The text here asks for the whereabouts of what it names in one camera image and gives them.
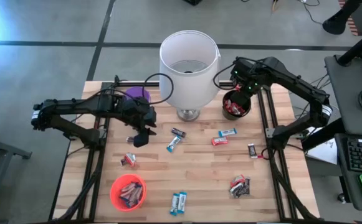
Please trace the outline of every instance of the wooden tabletop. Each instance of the wooden tabletop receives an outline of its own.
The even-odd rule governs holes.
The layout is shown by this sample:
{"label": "wooden tabletop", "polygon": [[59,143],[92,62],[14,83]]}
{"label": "wooden tabletop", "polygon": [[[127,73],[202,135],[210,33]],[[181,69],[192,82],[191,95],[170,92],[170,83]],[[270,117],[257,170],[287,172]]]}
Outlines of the wooden tabletop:
{"label": "wooden tabletop", "polygon": [[[83,98],[96,93],[101,82],[86,82]],[[149,87],[152,101],[160,100],[157,87]],[[125,142],[134,136],[135,130],[115,119],[110,120],[108,142],[103,163],[102,179],[98,196],[96,222],[254,222],[278,221],[274,188],[269,162],[251,159],[247,145],[255,144],[257,153],[265,148],[265,138],[260,117],[258,99],[252,97],[249,114],[237,121],[228,121],[222,116],[220,91],[201,110],[200,117],[185,123],[176,116],[176,110],[167,103],[155,105],[157,136],[151,136],[148,145],[135,148]],[[272,86],[275,109],[279,124],[289,124],[295,118],[288,91],[279,85]],[[272,123],[267,107],[267,117]],[[77,124],[93,127],[95,118],[84,115]],[[171,128],[187,132],[173,153],[166,146],[173,140]],[[229,144],[213,146],[211,139],[218,137],[219,130],[236,128],[237,134],[229,136]],[[301,146],[296,140],[289,143]],[[70,145],[69,152],[82,147],[80,141]],[[136,155],[136,166],[120,166],[126,153]],[[302,151],[287,147],[285,150],[292,188],[311,213],[319,216],[307,164]],[[61,216],[71,205],[82,188],[88,149],[72,154],[65,163],[54,218]],[[119,212],[110,202],[109,191],[114,180],[123,174],[138,174],[146,181],[146,200],[133,212]],[[250,196],[235,199],[229,194],[229,182],[237,175],[251,178]],[[174,217],[169,214],[173,193],[187,192],[185,214]],[[287,200],[283,192],[283,203]],[[90,195],[85,207],[88,215]]]}

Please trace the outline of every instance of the lamp base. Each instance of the lamp base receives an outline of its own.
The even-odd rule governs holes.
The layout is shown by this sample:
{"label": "lamp base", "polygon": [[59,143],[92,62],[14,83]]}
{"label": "lamp base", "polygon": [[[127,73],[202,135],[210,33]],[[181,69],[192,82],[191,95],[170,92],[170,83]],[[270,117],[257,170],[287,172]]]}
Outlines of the lamp base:
{"label": "lamp base", "polygon": [[200,115],[200,110],[181,110],[176,109],[176,114],[178,117],[185,121],[185,122],[191,122],[196,120]]}

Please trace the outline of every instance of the table leg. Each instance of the table leg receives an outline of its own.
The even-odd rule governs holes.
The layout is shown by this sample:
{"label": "table leg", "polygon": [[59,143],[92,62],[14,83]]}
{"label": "table leg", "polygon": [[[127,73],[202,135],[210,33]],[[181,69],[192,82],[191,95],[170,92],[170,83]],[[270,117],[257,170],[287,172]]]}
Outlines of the table leg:
{"label": "table leg", "polygon": [[306,140],[302,142],[304,151],[308,151],[315,146],[329,141],[335,137],[337,133],[345,133],[344,124],[341,118],[335,120],[334,122],[328,124],[321,130],[311,134]]}
{"label": "table leg", "polygon": [[340,179],[341,189],[343,190],[345,202],[351,203],[350,196],[348,195],[347,191],[347,186],[345,185],[344,177],[339,176],[338,178]]}

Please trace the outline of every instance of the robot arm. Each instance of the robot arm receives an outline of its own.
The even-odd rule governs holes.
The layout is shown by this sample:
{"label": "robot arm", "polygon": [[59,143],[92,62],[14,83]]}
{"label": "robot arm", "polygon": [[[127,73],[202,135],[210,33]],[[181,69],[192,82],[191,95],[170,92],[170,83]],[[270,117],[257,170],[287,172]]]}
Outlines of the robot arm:
{"label": "robot arm", "polygon": [[86,146],[100,144],[100,131],[95,127],[85,129],[60,117],[63,114],[93,114],[102,118],[115,118],[138,131],[134,146],[148,144],[149,135],[156,135],[150,127],[156,127],[156,112],[146,99],[140,97],[127,100],[124,95],[109,94],[112,89],[102,90],[86,100],[45,100],[34,105],[31,124],[34,129],[44,131],[55,128],[67,138],[76,136]]}
{"label": "robot arm", "polygon": [[273,83],[278,83],[310,104],[307,115],[287,126],[275,128],[269,147],[283,149],[291,135],[312,126],[319,128],[327,125],[332,112],[328,94],[302,80],[300,75],[295,76],[287,71],[285,65],[274,57],[267,57],[255,63],[246,59],[236,58],[234,62],[231,80],[237,85],[238,91],[231,95],[232,102],[243,108],[263,85],[270,87]]}

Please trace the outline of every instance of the white paper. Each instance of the white paper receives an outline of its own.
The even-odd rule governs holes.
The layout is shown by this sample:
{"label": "white paper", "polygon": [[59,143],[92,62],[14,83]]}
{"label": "white paper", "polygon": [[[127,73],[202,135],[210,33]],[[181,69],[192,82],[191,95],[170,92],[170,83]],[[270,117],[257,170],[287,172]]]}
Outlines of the white paper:
{"label": "white paper", "polygon": [[[308,128],[309,132],[312,132],[314,129],[315,128]],[[335,139],[333,138],[309,150],[307,156],[337,165],[337,145]]]}

